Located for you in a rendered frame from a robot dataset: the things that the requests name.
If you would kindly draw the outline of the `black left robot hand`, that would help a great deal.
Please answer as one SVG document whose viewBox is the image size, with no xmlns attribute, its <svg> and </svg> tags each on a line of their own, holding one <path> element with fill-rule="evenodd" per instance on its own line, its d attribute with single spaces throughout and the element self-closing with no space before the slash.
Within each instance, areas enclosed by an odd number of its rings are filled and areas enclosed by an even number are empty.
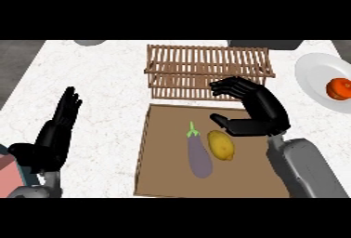
<svg viewBox="0 0 351 238">
<path fill-rule="evenodd" d="M 68 159 L 71 130 L 83 101 L 76 88 L 70 86 L 58 102 L 54 117 L 46 121 L 36 142 L 14 143 L 9 153 L 20 166 L 27 166 L 32 174 L 60 171 Z"/>
</svg>

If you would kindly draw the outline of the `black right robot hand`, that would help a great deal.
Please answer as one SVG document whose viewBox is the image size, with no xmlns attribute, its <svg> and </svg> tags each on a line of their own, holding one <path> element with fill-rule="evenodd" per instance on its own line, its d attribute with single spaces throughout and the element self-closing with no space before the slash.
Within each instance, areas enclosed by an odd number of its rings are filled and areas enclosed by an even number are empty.
<svg viewBox="0 0 351 238">
<path fill-rule="evenodd" d="M 234 137 L 278 136 L 291 127 L 290 117 L 282 103 L 271 90 L 241 76 L 226 78 L 209 84 L 213 95 L 229 95 L 243 101 L 250 114 L 248 119 L 228 119 L 213 113 L 212 120 Z"/>
</svg>

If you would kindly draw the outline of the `yellow lemon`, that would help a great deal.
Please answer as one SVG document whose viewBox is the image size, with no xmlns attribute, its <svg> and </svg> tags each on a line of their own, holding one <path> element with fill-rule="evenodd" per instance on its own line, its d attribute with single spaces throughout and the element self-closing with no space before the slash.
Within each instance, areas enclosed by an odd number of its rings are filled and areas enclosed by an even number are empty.
<svg viewBox="0 0 351 238">
<path fill-rule="evenodd" d="M 229 135 L 219 130 L 213 130 L 207 134 L 207 140 L 214 156 L 223 161 L 231 161 L 235 155 L 235 144 Z"/>
</svg>

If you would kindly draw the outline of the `brown wooden tiered shelf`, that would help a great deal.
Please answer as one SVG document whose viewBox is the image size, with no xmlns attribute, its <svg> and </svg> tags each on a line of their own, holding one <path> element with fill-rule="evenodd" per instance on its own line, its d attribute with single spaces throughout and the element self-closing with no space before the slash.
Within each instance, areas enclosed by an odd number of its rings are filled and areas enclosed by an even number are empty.
<svg viewBox="0 0 351 238">
<path fill-rule="evenodd" d="M 148 87 L 155 99 L 235 101 L 214 97 L 210 84 L 241 76 L 263 85 L 275 78 L 266 47 L 147 46 Z"/>
</svg>

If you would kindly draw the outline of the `brown wooden tray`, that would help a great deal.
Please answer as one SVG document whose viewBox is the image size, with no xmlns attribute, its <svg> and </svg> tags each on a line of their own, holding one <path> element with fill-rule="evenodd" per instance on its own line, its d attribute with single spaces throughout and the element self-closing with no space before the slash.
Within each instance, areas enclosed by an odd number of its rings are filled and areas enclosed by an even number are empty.
<svg viewBox="0 0 351 238">
<path fill-rule="evenodd" d="M 290 196 L 284 181 L 266 157 L 268 138 L 238 137 L 231 161 L 213 159 L 213 173 L 198 178 L 188 161 L 186 132 L 197 128 L 201 138 L 220 127 L 210 115 L 244 119 L 243 109 L 150 106 L 136 171 L 138 195 L 163 197 L 281 197 Z"/>
</svg>

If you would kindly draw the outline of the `white plate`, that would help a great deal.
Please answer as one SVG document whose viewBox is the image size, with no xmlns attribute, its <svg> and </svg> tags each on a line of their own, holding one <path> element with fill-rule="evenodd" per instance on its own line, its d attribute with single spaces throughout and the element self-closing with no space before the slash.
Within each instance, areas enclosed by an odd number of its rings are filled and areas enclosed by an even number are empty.
<svg viewBox="0 0 351 238">
<path fill-rule="evenodd" d="M 296 64 L 296 77 L 304 93 L 330 110 L 351 114 L 351 99 L 335 100 L 327 94 L 334 78 L 351 80 L 351 64 L 325 53 L 303 55 Z"/>
</svg>

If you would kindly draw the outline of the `pink and teal object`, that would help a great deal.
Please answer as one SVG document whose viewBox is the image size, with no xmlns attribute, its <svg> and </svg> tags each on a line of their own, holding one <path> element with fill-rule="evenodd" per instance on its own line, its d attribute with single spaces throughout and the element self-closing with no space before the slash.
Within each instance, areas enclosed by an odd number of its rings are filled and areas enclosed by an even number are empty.
<svg viewBox="0 0 351 238">
<path fill-rule="evenodd" d="M 30 169 L 18 165 L 8 147 L 0 144 L 0 198 L 7 198 L 20 186 L 29 186 L 35 181 Z"/>
</svg>

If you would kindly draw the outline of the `dark grey appliance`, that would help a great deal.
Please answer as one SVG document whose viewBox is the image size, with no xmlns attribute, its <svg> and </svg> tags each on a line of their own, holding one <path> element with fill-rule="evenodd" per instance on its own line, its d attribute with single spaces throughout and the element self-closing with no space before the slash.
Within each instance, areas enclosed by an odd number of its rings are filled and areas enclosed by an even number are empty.
<svg viewBox="0 0 351 238">
<path fill-rule="evenodd" d="M 273 50 L 296 50 L 303 40 L 229 40 L 228 44 L 235 47 L 266 47 Z"/>
</svg>

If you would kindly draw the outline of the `purple eggplant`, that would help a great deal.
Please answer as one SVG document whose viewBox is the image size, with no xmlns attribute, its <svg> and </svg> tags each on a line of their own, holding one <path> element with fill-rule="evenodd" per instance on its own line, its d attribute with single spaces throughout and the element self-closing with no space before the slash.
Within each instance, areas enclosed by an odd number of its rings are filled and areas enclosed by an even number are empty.
<svg viewBox="0 0 351 238">
<path fill-rule="evenodd" d="M 213 163 L 206 146 L 201 140 L 201 132 L 195 128 L 194 122 L 189 122 L 188 139 L 188 159 L 194 175 L 206 179 L 213 173 Z"/>
</svg>

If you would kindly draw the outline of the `grey round object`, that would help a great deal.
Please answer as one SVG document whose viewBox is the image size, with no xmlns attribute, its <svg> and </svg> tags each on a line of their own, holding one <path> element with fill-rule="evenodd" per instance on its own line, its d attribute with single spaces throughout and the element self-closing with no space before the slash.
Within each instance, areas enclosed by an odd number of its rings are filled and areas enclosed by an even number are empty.
<svg viewBox="0 0 351 238">
<path fill-rule="evenodd" d="M 98 46 L 105 43 L 107 40 L 74 40 L 80 46 Z"/>
</svg>

